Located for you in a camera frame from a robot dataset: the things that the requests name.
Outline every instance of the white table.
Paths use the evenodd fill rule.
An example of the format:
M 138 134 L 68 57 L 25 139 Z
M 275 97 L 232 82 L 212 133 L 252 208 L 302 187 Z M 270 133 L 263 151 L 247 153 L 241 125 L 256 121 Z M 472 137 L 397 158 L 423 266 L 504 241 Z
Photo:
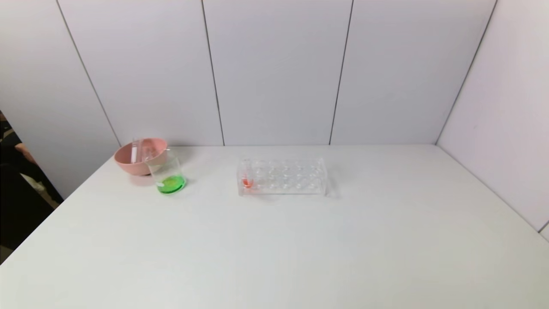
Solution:
M 0 308 L 549 308 L 549 244 L 441 149 L 183 147 L 172 196 L 110 159 L 0 266 Z M 321 196 L 236 163 L 323 157 Z

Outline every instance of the pink bowl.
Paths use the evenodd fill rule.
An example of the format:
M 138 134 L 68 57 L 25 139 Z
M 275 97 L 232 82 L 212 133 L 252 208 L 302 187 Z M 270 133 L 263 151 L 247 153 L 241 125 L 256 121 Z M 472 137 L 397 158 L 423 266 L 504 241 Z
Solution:
M 151 164 L 163 164 L 166 162 L 166 149 L 168 144 L 163 139 L 144 139 L 143 147 L 151 147 L 156 150 L 156 156 L 152 159 L 147 160 L 147 163 Z M 114 154 L 114 160 L 116 164 L 123 169 L 125 172 L 141 176 L 150 174 L 149 167 L 145 162 L 130 163 L 132 155 L 132 143 L 129 143 L 125 146 L 122 146 Z

